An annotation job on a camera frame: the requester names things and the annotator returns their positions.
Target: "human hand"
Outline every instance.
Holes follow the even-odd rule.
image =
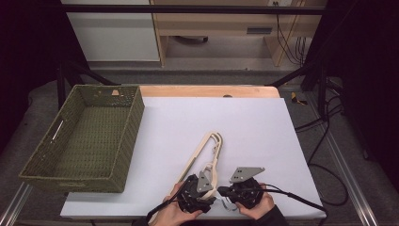
[[[174,194],[182,186],[183,182],[176,184],[169,196],[164,198],[164,201],[173,197]],[[186,221],[197,218],[202,211],[198,210],[192,214],[183,212],[177,202],[172,202],[167,207],[158,212],[154,221],[150,223],[150,226],[179,226]]]
[[[259,185],[261,186],[262,189],[266,189],[265,184],[259,183]],[[240,214],[253,219],[261,218],[263,215],[268,213],[275,206],[273,197],[265,191],[263,192],[262,199],[259,202],[259,204],[255,205],[255,207],[253,207],[252,209],[247,209],[240,202],[236,202],[235,205],[237,205],[238,209],[240,210]]]

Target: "wire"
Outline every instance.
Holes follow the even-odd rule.
[[[325,167],[323,167],[323,166],[320,166],[320,165],[311,163],[312,159],[313,159],[314,156],[316,155],[317,151],[319,150],[320,145],[322,144],[324,138],[325,138],[326,135],[327,135],[327,132],[328,132],[328,129],[329,129],[329,125],[330,125],[330,121],[329,121],[330,118],[331,118],[332,116],[334,116],[335,114],[337,114],[337,113],[339,113],[339,112],[342,111],[342,110],[340,109],[339,111],[334,112],[336,109],[342,107],[342,105],[336,105],[336,106],[334,106],[331,110],[328,109],[328,107],[329,107],[329,105],[331,104],[331,102],[332,102],[333,100],[335,100],[335,99],[340,99],[340,100],[341,100],[341,96],[340,96],[340,95],[333,96],[332,98],[330,98],[330,99],[326,102],[327,118],[326,118],[326,121],[324,121],[324,122],[327,123],[327,128],[326,128],[326,130],[325,130],[325,133],[323,134],[323,136],[320,138],[319,142],[317,143],[316,147],[314,148],[313,152],[311,153],[311,157],[309,158],[307,164],[308,164],[308,167],[316,167],[316,168],[319,168],[319,169],[321,169],[321,170],[324,170],[324,171],[328,172],[329,174],[331,174],[333,177],[335,177],[335,178],[341,183],[341,185],[343,186],[343,190],[344,190],[344,198],[343,198],[343,201],[341,201],[341,202],[330,202],[330,201],[325,200],[324,198],[320,198],[320,200],[321,200],[323,203],[326,203],[326,204],[329,204],[329,205],[333,205],[333,206],[342,206],[342,205],[344,205],[344,204],[347,203],[348,198],[349,198],[348,189],[347,189],[345,183],[343,182],[343,180],[342,180],[337,174],[335,174],[334,172],[332,172],[331,170],[329,170],[329,169],[327,169],[327,168],[325,168]]]
[[[287,40],[286,40],[285,37],[284,37],[284,34],[282,34],[281,28],[280,28],[280,26],[279,26],[279,15],[278,15],[278,14],[276,14],[276,18],[277,18],[277,40],[278,40],[278,42],[279,42],[279,45],[281,46],[282,50],[284,51],[285,55],[288,57],[288,59],[290,60],[290,62],[293,63],[293,64],[295,64],[295,65],[299,65],[299,61],[297,60],[297,58],[294,57],[293,53],[291,52],[290,46],[288,45],[288,42],[287,42]],[[291,57],[292,57],[296,62],[293,62],[293,61],[290,59],[290,56],[288,55],[287,51],[285,50],[285,47],[281,44],[281,41],[279,40],[279,33],[281,33],[282,38],[283,38],[284,41],[285,41],[285,46],[287,46],[287,49],[288,49],[288,51],[290,52]]]
[[[296,194],[293,194],[291,192],[283,191],[283,190],[279,189],[276,186],[272,186],[272,187],[274,187],[275,189],[243,188],[243,189],[237,189],[236,191],[265,191],[265,192],[269,192],[269,193],[279,193],[279,194],[286,195],[289,198],[292,198],[292,199],[294,199],[296,201],[302,202],[304,204],[307,204],[308,206],[311,206],[311,207],[313,207],[315,209],[318,209],[318,210],[321,210],[321,211],[325,212],[326,213],[326,217],[322,218],[320,220],[319,226],[322,226],[326,222],[326,220],[328,218],[328,210],[324,206],[316,204],[316,203],[313,203],[313,202],[310,202],[310,201],[307,201],[307,200],[297,196]]]
[[[338,111],[335,111],[335,112],[334,112],[335,109],[337,109],[337,108],[339,108],[339,107],[341,107],[341,106],[342,106],[342,105],[337,105],[337,106],[335,106],[333,109],[331,109],[331,110],[328,112],[329,117],[332,118],[334,115],[336,115],[336,114],[338,114],[338,113],[340,113],[340,112],[343,112],[342,109],[339,109]],[[302,133],[302,132],[306,132],[306,131],[308,131],[308,130],[310,130],[310,129],[316,127],[316,126],[322,125],[325,121],[322,121],[322,122],[316,124],[317,122],[319,122],[319,121],[321,121],[321,120],[322,120],[322,118],[318,118],[318,119],[315,120],[315,121],[311,121],[311,122],[309,122],[309,123],[307,123],[307,124],[305,124],[305,125],[296,127],[295,131],[296,131],[297,134],[298,134],[298,133]]]
[[[182,186],[179,188],[179,190],[168,200],[162,202],[161,204],[159,204],[158,206],[156,206],[155,208],[153,208],[146,216],[146,221],[150,222],[152,216],[162,210],[163,208],[167,207],[169,204],[171,204],[172,202],[174,202],[174,200],[176,199],[176,197],[182,193],[183,188],[185,187],[185,184],[187,184],[188,180],[185,180],[184,183],[182,184]]]
[[[320,200],[321,200],[322,202],[324,202],[325,204],[329,204],[329,205],[333,205],[333,206],[342,206],[342,205],[345,205],[346,202],[347,202],[348,199],[349,199],[349,192],[348,192],[348,189],[347,189],[345,183],[343,182],[343,180],[342,180],[337,174],[335,174],[334,172],[332,172],[331,170],[329,170],[329,169],[327,169],[327,168],[325,168],[325,167],[323,167],[323,166],[320,166],[320,165],[318,165],[318,164],[310,163],[310,164],[308,164],[308,167],[316,167],[316,168],[325,170],[326,172],[328,172],[329,174],[331,174],[332,176],[334,176],[334,177],[341,183],[341,185],[343,186],[343,190],[344,190],[344,198],[343,198],[343,201],[341,201],[341,202],[330,202],[330,201],[325,200],[324,198],[320,198]]]

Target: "green woven basket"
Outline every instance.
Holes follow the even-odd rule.
[[[143,112],[139,87],[74,86],[19,177],[50,191],[122,192]]]

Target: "gray mount plate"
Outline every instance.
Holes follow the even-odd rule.
[[[230,183],[239,183],[239,182],[244,182],[247,179],[255,176],[258,173],[261,173],[264,171],[264,168],[244,168],[244,167],[239,167],[235,170],[234,174],[232,175],[230,179]]]
[[[208,178],[205,176],[205,173],[203,171],[199,172],[199,183],[197,184],[197,191],[198,192],[203,192],[203,191],[209,191],[214,189],[213,186],[211,186],[211,183],[209,182]]]

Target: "white table surface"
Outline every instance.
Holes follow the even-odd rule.
[[[144,97],[145,110],[123,193],[70,193],[65,218],[146,216],[173,188],[187,160],[210,131],[223,137],[218,185],[230,186],[237,167],[264,167],[264,182],[321,204],[282,98]],[[190,173],[212,160],[211,139]],[[271,193],[287,218],[323,218],[324,212]],[[199,218],[244,218],[216,200]]]

